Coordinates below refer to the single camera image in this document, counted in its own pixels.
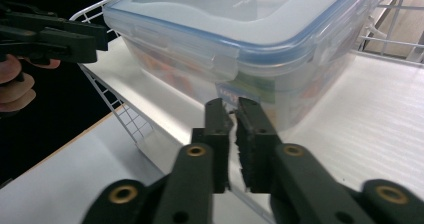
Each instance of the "finger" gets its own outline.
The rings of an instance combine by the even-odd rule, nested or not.
[[[6,55],[7,60],[0,62],[0,83],[6,83],[13,80],[21,72],[21,63],[12,56]]]
[[[56,59],[50,59],[50,63],[48,65],[34,64],[31,62],[29,58],[24,58],[24,59],[36,67],[41,67],[45,69],[55,69],[60,65],[60,60],[56,60]]]
[[[19,99],[8,102],[8,103],[0,103],[0,112],[13,112],[21,110],[26,107],[32,100],[35,98],[35,91],[30,89]]]
[[[5,104],[21,98],[34,86],[34,78],[24,73],[23,82],[10,82],[7,86],[0,87],[0,103]]]

